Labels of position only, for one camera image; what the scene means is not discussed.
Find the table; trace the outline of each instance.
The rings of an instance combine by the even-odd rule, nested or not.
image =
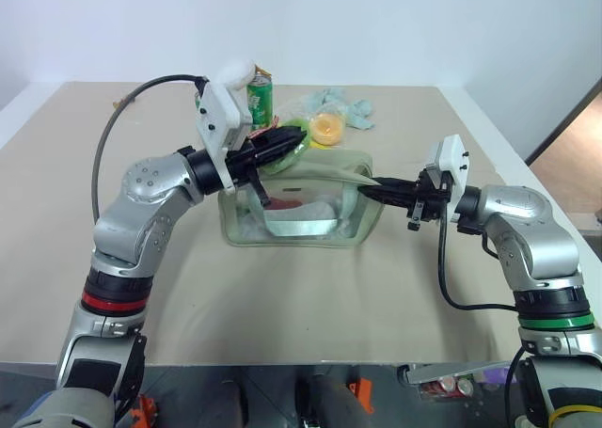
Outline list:
[[[58,358],[89,268],[93,152],[112,102],[134,87],[66,83],[0,150],[0,361]],[[319,88],[276,87],[275,105]],[[200,147],[193,93],[184,84],[154,88],[123,113],[103,158],[101,209],[133,161]],[[498,172],[511,172],[500,164],[509,153],[499,157],[509,146],[487,140],[499,133],[463,91],[348,87],[347,94],[374,105],[376,127],[348,129],[343,146],[370,153],[375,175],[414,179],[431,144],[456,133],[470,151],[469,184],[504,183]],[[436,283],[434,223],[409,231],[405,210],[387,207],[356,248],[235,248],[222,238],[216,200],[207,198],[173,231],[144,328],[149,363],[504,360],[519,346],[514,314],[446,305]],[[448,280],[451,295],[463,303],[512,303],[480,238],[454,229]],[[599,299],[599,284],[593,290]]]

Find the green ring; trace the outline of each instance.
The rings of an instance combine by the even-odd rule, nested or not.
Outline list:
[[[522,327],[533,329],[563,329],[567,327],[580,327],[594,324],[594,316],[591,313],[573,318],[557,318],[554,320],[530,320],[518,317]]]

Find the yellow rubber band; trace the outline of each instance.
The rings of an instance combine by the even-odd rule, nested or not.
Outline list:
[[[558,417],[571,412],[602,412],[602,407],[589,406],[588,404],[570,404],[556,409],[547,419],[547,428],[552,428],[552,424]]]

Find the green soda can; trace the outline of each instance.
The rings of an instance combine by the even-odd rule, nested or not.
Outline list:
[[[272,75],[259,66],[255,69],[255,77],[246,86],[248,110],[253,117],[251,131],[272,125]]]

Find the red ring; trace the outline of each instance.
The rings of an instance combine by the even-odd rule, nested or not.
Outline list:
[[[147,299],[149,298],[133,301],[131,303],[113,303],[111,301],[102,301],[102,299],[97,299],[86,292],[82,294],[82,301],[94,309],[113,310],[116,312],[125,312],[128,310],[144,308],[144,306],[147,304]]]

